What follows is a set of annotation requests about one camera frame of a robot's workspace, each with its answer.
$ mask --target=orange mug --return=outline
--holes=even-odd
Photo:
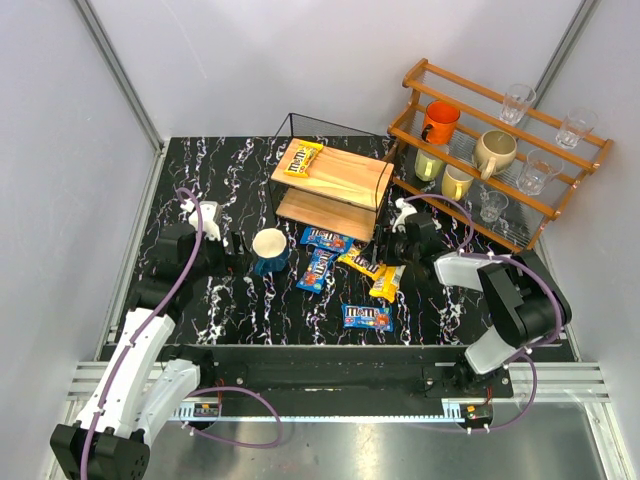
[[[433,145],[449,143],[459,118],[460,110],[457,108],[441,100],[431,102],[424,114],[422,139]]]

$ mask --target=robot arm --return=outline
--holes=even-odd
[[[186,202],[183,209],[191,212],[193,204]],[[177,359],[168,362],[160,378],[149,391],[143,392],[162,346],[193,297],[193,282],[209,275],[244,274],[251,261],[237,234],[231,234],[230,250],[225,248],[218,227],[218,204],[201,202],[201,211],[204,241],[185,282],[136,342],[131,343],[134,332],[149,318],[185,268],[196,240],[195,212],[188,224],[170,225],[162,231],[142,280],[129,298],[130,311],[122,335],[98,387],[76,422],[72,426],[58,425],[51,436],[51,447],[69,479],[80,478],[83,444],[97,411],[102,415],[89,452],[89,479],[141,478],[149,462],[150,447],[162,426],[190,392],[213,376],[209,353],[186,349]],[[120,353],[127,346],[129,352],[121,359]],[[118,374],[108,386],[108,377],[119,362]],[[101,410],[98,400],[107,387],[108,396]]]
[[[393,227],[378,236],[385,264],[412,264],[434,274],[442,285],[484,293],[493,325],[465,350],[464,358],[456,364],[455,378],[461,389],[483,382],[519,349],[546,337],[556,328],[553,305],[539,285],[516,267],[500,261],[500,257],[511,257],[538,275],[560,305],[562,324],[571,321],[566,298],[532,250],[491,259],[447,252],[428,213],[416,212],[403,199],[398,200],[396,206],[400,215]]]

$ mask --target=yellow-green mug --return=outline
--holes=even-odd
[[[437,148],[438,150],[449,154],[448,145],[434,145],[433,148]],[[418,150],[418,153],[416,154],[416,177],[423,182],[433,180],[438,176],[443,165],[444,162],[432,153],[424,150]]]

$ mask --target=wooden mug rack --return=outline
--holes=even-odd
[[[586,136],[583,141],[586,141],[598,148],[598,152],[594,157],[594,161],[588,161],[572,153],[571,151],[562,149],[555,144],[549,143],[530,132],[526,132],[517,127],[508,125],[500,121],[498,118],[495,118],[483,112],[482,110],[479,110],[471,105],[461,102],[449,95],[446,95],[441,91],[434,89],[427,84],[427,78],[429,77],[429,74],[435,74],[439,77],[442,77],[449,82],[452,82],[453,84],[471,90],[477,94],[480,94],[497,102],[498,104],[502,104],[502,101],[504,99],[503,95],[493,90],[483,87],[482,85],[478,85],[477,83],[460,77],[440,67],[432,65],[426,59],[422,59],[413,68],[411,68],[411,70],[409,70],[409,72],[404,77],[402,85],[406,88],[411,89],[409,102],[405,109],[394,119],[388,129],[388,132],[391,135],[394,135],[398,140],[398,151],[402,151],[407,146],[413,146],[417,149],[429,152],[430,154],[440,158],[444,162],[451,164],[459,168],[460,170],[463,170],[464,172],[472,175],[480,182],[484,182],[486,185],[488,185],[488,188],[499,190],[505,193],[511,199],[515,200],[516,204],[519,204],[521,209],[526,209],[536,213],[537,215],[533,216],[536,217],[536,219],[539,219],[539,222],[538,220],[536,220],[536,225],[533,225],[533,227],[528,230],[528,233],[526,235],[516,236],[501,234],[499,231],[496,231],[489,226],[483,225],[482,221],[475,213],[473,215],[475,228],[480,233],[486,235],[492,240],[504,245],[512,251],[519,251],[523,248],[532,248],[540,237],[542,230],[549,223],[549,221],[557,219],[564,211],[567,203],[577,190],[578,186],[586,178],[586,176],[595,173],[596,170],[598,170],[598,168],[602,165],[602,162],[607,157],[609,150],[613,145],[613,141],[610,139],[604,140],[595,135]],[[446,154],[441,150],[434,148],[432,145],[424,142],[420,138],[419,131],[421,129],[422,119],[424,118],[424,112],[426,110],[426,105],[420,104],[420,99],[423,94],[433,99],[439,99],[447,102],[458,108],[461,112],[469,114],[485,123],[488,123],[489,125],[503,130],[513,135],[517,139],[521,139],[527,143],[530,143],[534,147],[544,149],[558,156],[564,162],[568,162],[572,165],[577,166],[579,168],[579,172],[575,177],[566,175],[564,173],[559,174],[554,181],[563,182],[564,184],[566,184],[566,188],[564,188],[561,194],[550,200],[548,199],[547,202],[543,202],[535,197],[527,196],[526,194],[518,190],[514,181],[505,179],[502,175],[493,176],[487,180],[482,180],[480,171],[472,165],[472,163],[470,162],[470,158],[460,159],[460,155],[458,155],[458,158],[456,158],[456,156]],[[527,111],[527,115],[551,127],[559,128],[562,124],[561,120],[533,108],[529,108],[529,110]],[[478,139],[481,135],[480,132],[477,132],[463,125],[462,121],[458,122],[456,129],[457,130],[456,134],[454,135],[454,139],[458,139],[457,141],[466,140],[467,144],[474,143],[475,140]],[[521,162],[525,162],[526,155],[518,152],[516,155],[516,159]],[[393,182],[412,194],[422,193],[419,188],[417,188],[415,185],[410,184],[410,182],[406,181],[406,179],[402,180],[398,177],[394,177]],[[445,213],[455,217],[457,220],[467,223],[466,218],[462,214],[460,214],[454,208],[450,208],[444,202],[431,198],[425,199],[425,201],[444,211]]]

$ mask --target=black marble table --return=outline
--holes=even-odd
[[[382,158],[392,145],[385,137],[314,137],[315,141],[372,158]],[[185,220],[175,190],[186,187],[200,199],[223,206],[222,229],[241,231],[247,245],[256,232],[275,226],[288,237],[289,268],[265,277],[209,278],[194,287],[194,300],[168,343],[196,345],[463,345],[479,338],[491,319],[482,294],[426,281],[407,267],[397,300],[391,305],[394,331],[344,329],[341,306],[387,305],[369,296],[372,281],[344,264],[331,267],[321,294],[296,287],[313,247],[299,245],[304,226],[276,219],[268,206],[267,181],[283,155],[289,137],[173,138],[168,147],[151,213],[140,247],[132,285],[140,279],[147,256],[160,230]],[[403,175],[404,169],[396,173]],[[388,206],[404,195],[392,187]],[[454,248],[467,227],[426,203],[441,225],[442,243]],[[475,235],[473,251],[501,246]]]

